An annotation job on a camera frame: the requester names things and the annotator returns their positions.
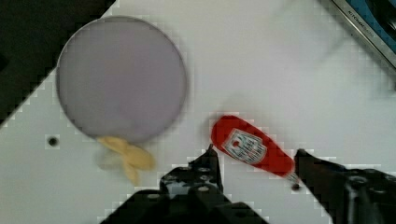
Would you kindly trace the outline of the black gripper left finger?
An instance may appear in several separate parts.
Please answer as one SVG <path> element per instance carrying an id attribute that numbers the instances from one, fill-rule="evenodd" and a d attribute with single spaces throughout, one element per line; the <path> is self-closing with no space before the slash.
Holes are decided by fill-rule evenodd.
<path id="1" fill-rule="evenodd" d="M 160 191 L 173 199 L 177 195 L 187 195 L 192 188 L 206 185 L 223 192 L 219 157 L 212 144 L 187 166 L 179 166 L 164 175 L 160 180 Z"/>

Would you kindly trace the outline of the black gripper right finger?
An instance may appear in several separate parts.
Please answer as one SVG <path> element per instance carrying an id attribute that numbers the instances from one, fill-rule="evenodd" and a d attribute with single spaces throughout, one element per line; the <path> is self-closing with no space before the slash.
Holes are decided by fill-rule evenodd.
<path id="1" fill-rule="evenodd" d="M 376 169 L 348 169 L 304 149 L 295 172 L 332 218 L 333 224 L 396 224 L 396 181 Z"/>

